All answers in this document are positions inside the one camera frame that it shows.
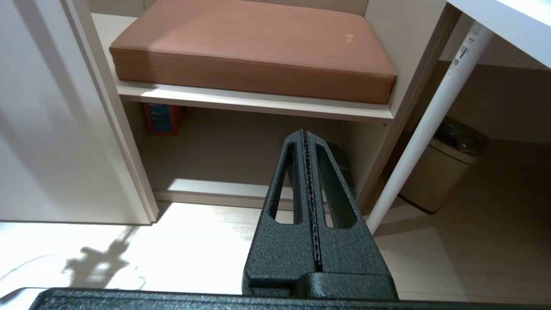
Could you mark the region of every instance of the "table leg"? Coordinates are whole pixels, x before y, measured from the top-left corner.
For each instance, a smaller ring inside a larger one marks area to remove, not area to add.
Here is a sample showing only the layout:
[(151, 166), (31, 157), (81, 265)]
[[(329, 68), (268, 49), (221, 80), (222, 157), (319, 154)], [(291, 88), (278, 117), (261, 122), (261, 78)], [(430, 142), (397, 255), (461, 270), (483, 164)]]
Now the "table leg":
[(366, 220), (372, 234), (375, 233), (394, 199), (396, 199), (493, 35), (494, 33), (480, 23), (473, 23), (471, 30), (457, 51), (457, 55), (450, 64), (450, 68), (442, 82), (440, 82), (438, 90), (430, 101), (417, 129), (415, 129), (406, 150), (400, 157), (381, 196), (379, 196), (375, 207)]

